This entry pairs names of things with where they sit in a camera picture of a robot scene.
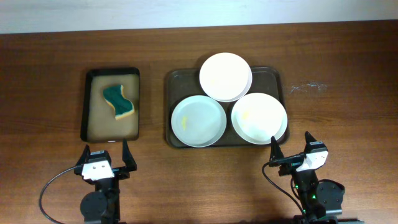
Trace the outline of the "grey plate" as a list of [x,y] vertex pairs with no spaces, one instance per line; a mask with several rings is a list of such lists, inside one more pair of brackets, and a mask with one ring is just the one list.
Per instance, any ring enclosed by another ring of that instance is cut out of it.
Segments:
[[171,127],[179,141],[190,147],[207,147],[226,130],[226,112],[216,100],[204,95],[189,96],[171,115]]

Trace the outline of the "black water basin tray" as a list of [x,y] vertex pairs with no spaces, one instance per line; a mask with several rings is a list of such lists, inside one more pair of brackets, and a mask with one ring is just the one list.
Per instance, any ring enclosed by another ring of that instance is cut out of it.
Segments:
[[[133,111],[116,116],[103,92],[118,87]],[[85,75],[80,138],[85,142],[116,142],[139,137],[140,71],[136,67],[93,69]]]

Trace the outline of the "white plate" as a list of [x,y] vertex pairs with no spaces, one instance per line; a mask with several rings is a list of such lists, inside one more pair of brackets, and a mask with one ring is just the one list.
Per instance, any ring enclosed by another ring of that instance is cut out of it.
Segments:
[[223,52],[205,60],[200,68],[199,81],[203,91],[214,100],[232,102],[249,91],[252,71],[242,57]]
[[240,98],[231,111],[234,130],[247,142],[258,145],[280,139],[287,130],[287,112],[282,103],[265,93]]

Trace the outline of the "dark brown serving tray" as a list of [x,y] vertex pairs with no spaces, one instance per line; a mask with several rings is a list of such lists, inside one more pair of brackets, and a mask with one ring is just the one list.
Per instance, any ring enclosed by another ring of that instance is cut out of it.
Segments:
[[[251,67],[252,85],[249,89],[250,93],[265,93],[277,99],[282,106],[285,106],[284,94],[279,72],[272,67]],[[165,140],[168,145],[177,149],[189,149],[190,146],[184,144],[174,135],[171,125],[171,117],[174,108],[183,99],[193,95],[204,95],[200,86],[198,68],[174,70],[169,73],[165,82]],[[254,147],[255,145],[245,141],[234,130],[231,122],[231,111],[233,102],[223,103],[227,125],[222,137],[217,140],[211,147]]]

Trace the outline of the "white plate top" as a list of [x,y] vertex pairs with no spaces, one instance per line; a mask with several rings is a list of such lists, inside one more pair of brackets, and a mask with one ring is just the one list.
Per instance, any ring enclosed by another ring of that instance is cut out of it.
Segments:
[[252,71],[242,57],[223,52],[205,60],[200,68],[199,81],[203,91],[214,100],[232,102],[249,91]]

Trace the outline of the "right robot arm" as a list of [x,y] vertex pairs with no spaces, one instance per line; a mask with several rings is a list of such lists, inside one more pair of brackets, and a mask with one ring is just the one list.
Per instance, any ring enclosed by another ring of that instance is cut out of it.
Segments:
[[278,167],[280,176],[291,176],[289,194],[269,181],[276,189],[287,195],[298,207],[301,214],[292,223],[338,223],[337,215],[342,214],[341,204],[345,187],[330,179],[318,179],[315,171],[326,163],[328,149],[308,131],[305,133],[305,149],[294,156],[285,157],[274,137],[271,138],[269,162],[262,167]]

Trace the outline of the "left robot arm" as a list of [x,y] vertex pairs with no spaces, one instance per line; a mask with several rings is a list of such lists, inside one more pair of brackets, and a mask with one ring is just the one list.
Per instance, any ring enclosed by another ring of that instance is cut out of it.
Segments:
[[85,223],[112,224],[120,222],[119,182],[130,178],[130,173],[137,170],[137,164],[123,139],[121,167],[111,167],[108,151],[91,152],[85,146],[76,163],[74,174],[95,186],[95,190],[86,194],[80,203],[80,212]]

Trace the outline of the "green yellow sponge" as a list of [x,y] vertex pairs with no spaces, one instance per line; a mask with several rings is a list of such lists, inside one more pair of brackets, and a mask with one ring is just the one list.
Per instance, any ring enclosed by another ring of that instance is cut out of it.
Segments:
[[103,90],[105,102],[115,112],[115,119],[123,119],[135,113],[135,107],[132,101],[124,96],[124,86],[121,84],[107,87]]

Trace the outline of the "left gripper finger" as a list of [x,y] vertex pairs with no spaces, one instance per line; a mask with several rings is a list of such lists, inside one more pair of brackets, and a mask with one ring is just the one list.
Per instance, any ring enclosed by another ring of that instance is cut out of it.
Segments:
[[88,161],[90,156],[90,147],[86,145],[80,158],[78,159],[77,163],[75,164],[74,174],[81,174],[83,170],[84,164]]
[[122,154],[122,160],[125,163],[125,169],[128,172],[136,171],[137,170],[137,164],[129,150],[127,140],[123,139],[123,154]]

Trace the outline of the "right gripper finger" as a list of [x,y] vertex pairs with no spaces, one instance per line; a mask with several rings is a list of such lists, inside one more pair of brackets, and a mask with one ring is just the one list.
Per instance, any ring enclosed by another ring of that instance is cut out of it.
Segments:
[[305,149],[304,152],[311,152],[314,147],[315,147],[315,143],[317,142],[317,140],[308,132],[305,132]]
[[275,137],[274,136],[271,137],[271,154],[268,162],[268,165],[270,167],[277,167],[282,165],[299,166],[302,164],[303,164],[302,154],[285,157]]

